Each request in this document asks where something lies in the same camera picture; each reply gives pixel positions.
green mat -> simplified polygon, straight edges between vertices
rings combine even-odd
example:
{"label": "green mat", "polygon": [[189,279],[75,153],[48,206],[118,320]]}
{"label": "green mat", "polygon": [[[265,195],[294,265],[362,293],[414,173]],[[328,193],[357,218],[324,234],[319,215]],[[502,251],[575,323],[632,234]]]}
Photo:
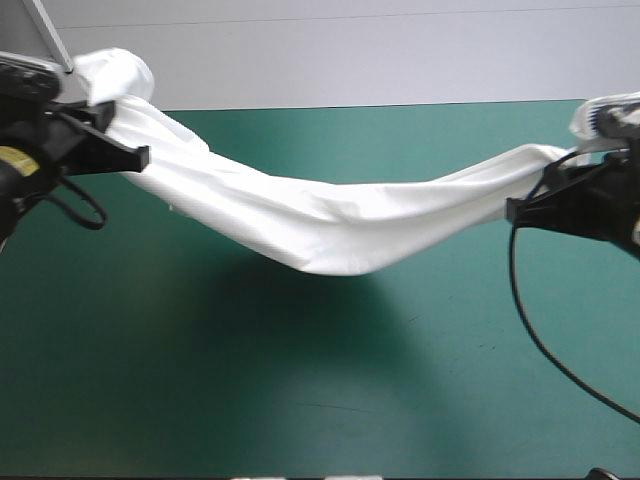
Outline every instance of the green mat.
{"label": "green mat", "polygon": [[[578,102],[172,112],[213,150],[339,183],[434,178],[522,143],[571,146]],[[110,223],[39,206],[0,255],[0,474],[402,477],[640,471],[640,430],[534,349],[508,224],[375,274],[302,274],[120,176],[81,180]],[[637,262],[523,232],[531,318],[640,409]]]}

white cloth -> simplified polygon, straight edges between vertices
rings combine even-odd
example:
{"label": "white cloth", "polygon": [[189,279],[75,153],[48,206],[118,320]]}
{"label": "white cloth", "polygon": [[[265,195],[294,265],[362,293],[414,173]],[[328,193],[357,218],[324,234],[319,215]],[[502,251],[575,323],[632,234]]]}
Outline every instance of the white cloth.
{"label": "white cloth", "polygon": [[151,164],[127,178],[212,229],[305,272],[371,272],[466,227],[502,218],[506,198],[526,194],[541,170],[566,153],[523,145],[414,183],[334,185],[271,176],[209,151],[196,134],[140,98],[153,85],[146,66],[132,56],[113,49],[75,59],[92,98],[116,100],[107,134],[130,147],[151,147]]}

green surface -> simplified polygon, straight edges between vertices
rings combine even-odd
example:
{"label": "green surface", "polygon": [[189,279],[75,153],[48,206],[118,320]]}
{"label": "green surface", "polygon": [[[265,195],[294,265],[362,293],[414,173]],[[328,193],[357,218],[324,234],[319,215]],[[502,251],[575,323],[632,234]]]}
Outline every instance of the green surface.
{"label": "green surface", "polygon": [[[437,177],[572,145],[577,102],[174,112],[219,153],[335,182]],[[525,336],[508,225],[375,274],[302,274],[119,176],[95,233],[39,206],[0,256],[0,473],[582,476],[640,473],[640,431]],[[523,296],[586,379],[640,409],[637,262],[521,236]]]}

cloth fold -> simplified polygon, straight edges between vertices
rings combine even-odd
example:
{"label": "cloth fold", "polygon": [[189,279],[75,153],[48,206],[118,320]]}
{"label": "cloth fold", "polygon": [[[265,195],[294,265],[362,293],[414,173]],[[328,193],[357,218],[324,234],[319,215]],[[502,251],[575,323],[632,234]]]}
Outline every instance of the cloth fold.
{"label": "cloth fold", "polygon": [[372,272],[472,225],[504,216],[542,169],[567,153],[522,145],[430,181],[336,185],[267,175],[217,155],[147,100],[153,76],[121,49],[76,57],[95,101],[116,101],[107,135],[149,145],[151,163],[125,176],[173,208],[256,252],[324,275]]}

robotic arm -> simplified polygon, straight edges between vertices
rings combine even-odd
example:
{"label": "robotic arm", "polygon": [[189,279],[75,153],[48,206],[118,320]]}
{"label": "robotic arm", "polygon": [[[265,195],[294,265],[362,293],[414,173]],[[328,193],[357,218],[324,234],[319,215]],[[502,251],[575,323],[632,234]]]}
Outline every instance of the robotic arm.
{"label": "robotic arm", "polygon": [[[43,200],[85,228],[102,228],[105,211],[67,177],[141,172],[149,161],[148,147],[128,148],[104,134],[114,102],[94,107],[55,102],[62,75],[56,63],[0,52],[0,245]],[[58,186],[88,203],[96,218],[80,215],[53,195]]]}

